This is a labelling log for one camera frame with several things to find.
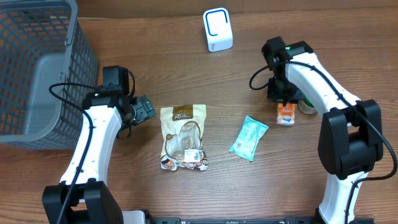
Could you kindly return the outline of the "orange Kleenex tissue pack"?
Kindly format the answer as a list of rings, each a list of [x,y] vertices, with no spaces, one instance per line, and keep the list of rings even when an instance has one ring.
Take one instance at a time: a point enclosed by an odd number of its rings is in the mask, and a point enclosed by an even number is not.
[[[282,103],[277,104],[277,118],[276,123],[283,126],[292,126],[295,123],[295,105],[287,103],[285,106]]]

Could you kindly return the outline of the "white barcode scanner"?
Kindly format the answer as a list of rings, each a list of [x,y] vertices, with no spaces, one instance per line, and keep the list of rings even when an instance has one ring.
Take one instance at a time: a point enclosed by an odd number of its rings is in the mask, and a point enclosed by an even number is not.
[[[233,31],[227,9],[219,7],[205,11],[203,24],[210,52],[230,49],[233,46]]]

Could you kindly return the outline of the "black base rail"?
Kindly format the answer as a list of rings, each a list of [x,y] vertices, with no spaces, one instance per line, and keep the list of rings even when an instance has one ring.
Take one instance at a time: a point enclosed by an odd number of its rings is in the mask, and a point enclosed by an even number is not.
[[[155,217],[149,223],[156,224],[314,224],[321,223],[314,217],[286,217],[283,219],[181,219]]]

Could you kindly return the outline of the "teal wet wipes pack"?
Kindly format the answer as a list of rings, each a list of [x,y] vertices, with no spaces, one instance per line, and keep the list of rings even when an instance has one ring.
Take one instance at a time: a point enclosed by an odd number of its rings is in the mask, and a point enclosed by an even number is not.
[[[229,151],[252,162],[257,145],[268,129],[266,124],[246,116],[238,137]]]

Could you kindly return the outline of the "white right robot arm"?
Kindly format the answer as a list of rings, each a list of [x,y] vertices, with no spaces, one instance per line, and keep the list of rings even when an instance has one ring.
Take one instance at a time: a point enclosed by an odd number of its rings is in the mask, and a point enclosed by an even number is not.
[[[308,100],[322,118],[318,156],[328,177],[314,221],[373,223],[372,218],[355,217],[354,206],[360,180],[383,157],[379,105],[345,90],[304,41],[287,45],[274,37],[261,52],[274,74],[269,79],[268,99],[283,105]]]

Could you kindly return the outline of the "green lid jar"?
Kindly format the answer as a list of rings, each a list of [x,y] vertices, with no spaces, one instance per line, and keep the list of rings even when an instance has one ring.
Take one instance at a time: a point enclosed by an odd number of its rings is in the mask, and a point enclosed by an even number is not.
[[[298,108],[304,114],[316,114],[316,108],[311,104],[308,98],[298,101]]]

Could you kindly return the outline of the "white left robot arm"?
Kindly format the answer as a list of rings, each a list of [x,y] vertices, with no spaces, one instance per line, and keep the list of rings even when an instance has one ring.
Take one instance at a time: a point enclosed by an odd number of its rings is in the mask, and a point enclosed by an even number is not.
[[[123,211],[107,186],[108,166],[120,131],[155,116],[146,95],[121,66],[103,67],[103,83],[91,87],[77,110],[83,114],[78,143],[59,184],[47,186],[42,203],[50,223],[152,223],[146,210]]]

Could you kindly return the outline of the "grey plastic basket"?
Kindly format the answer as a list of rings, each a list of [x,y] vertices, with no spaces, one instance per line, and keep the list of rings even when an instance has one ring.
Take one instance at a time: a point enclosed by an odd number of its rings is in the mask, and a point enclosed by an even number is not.
[[[1,2],[1,143],[76,146],[98,60],[74,0]]]

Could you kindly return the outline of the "beige snack bag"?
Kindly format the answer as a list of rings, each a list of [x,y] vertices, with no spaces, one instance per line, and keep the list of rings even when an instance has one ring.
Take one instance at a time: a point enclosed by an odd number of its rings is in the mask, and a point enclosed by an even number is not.
[[[162,169],[208,169],[208,159],[203,149],[205,119],[205,105],[183,105],[160,110],[164,140],[160,155]]]

